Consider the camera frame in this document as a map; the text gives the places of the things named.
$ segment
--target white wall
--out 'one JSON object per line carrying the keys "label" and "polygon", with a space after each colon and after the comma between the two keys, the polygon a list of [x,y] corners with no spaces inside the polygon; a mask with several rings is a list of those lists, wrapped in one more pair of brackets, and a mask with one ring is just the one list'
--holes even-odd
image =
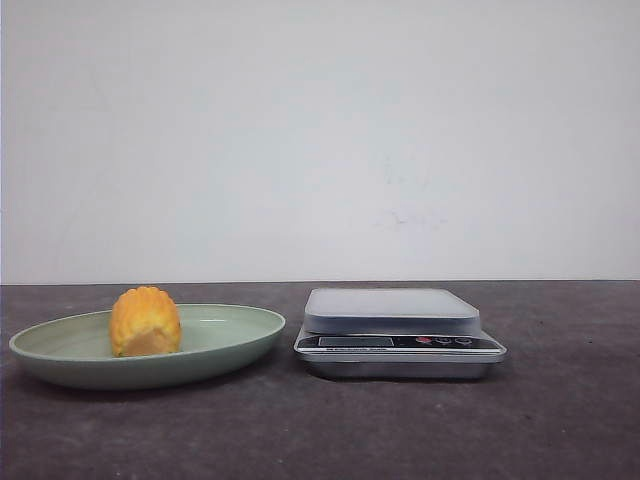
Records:
{"label": "white wall", "polygon": [[4,283],[640,278],[640,2],[3,2]]}

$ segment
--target table surface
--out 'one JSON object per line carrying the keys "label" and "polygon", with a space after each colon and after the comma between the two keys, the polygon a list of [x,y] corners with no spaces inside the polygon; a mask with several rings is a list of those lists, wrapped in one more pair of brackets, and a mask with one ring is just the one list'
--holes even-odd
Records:
{"label": "table surface", "polygon": [[[509,349],[481,381],[342,380],[292,350],[320,286],[446,288]],[[2,470],[38,478],[640,478],[640,282],[162,285],[176,303],[283,314],[249,367],[179,387],[92,392],[33,379],[8,340],[109,309],[128,286],[2,288]]]}

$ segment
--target yellow corn kernel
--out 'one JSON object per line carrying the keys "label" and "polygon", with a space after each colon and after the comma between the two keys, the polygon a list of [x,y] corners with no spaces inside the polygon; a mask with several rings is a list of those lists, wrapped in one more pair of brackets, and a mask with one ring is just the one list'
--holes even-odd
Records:
{"label": "yellow corn kernel", "polygon": [[113,305],[109,336],[117,357],[177,352],[182,337],[178,309],[157,287],[132,288]]}

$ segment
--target kitchen scale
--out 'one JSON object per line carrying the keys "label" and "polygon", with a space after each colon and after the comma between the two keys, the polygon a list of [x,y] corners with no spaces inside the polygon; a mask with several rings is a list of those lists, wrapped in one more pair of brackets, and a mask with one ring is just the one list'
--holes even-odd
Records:
{"label": "kitchen scale", "polygon": [[433,288],[315,289],[294,350],[320,376],[378,378],[480,378],[507,352],[475,307]]}

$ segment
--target oval plate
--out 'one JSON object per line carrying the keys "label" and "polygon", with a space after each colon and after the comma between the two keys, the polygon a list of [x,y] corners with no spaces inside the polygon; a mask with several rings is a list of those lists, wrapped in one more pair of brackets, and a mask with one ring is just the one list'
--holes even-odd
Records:
{"label": "oval plate", "polygon": [[21,366],[47,382],[92,390],[166,387],[236,370],[264,355],[284,328],[282,315],[256,307],[178,305],[181,351],[114,357],[110,310],[46,322],[14,335]]}

